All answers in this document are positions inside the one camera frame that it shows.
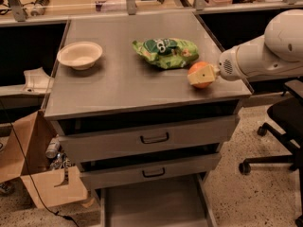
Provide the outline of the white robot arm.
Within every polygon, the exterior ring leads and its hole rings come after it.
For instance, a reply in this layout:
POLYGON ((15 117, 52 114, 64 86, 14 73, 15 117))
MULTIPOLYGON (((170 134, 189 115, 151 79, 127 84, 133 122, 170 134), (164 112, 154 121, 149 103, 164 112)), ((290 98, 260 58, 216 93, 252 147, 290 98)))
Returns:
POLYGON ((221 77, 225 80, 255 76, 301 76, 303 73, 303 10, 279 13, 265 28, 264 34, 225 50, 217 64, 205 61, 193 64, 187 80, 204 88, 221 77))

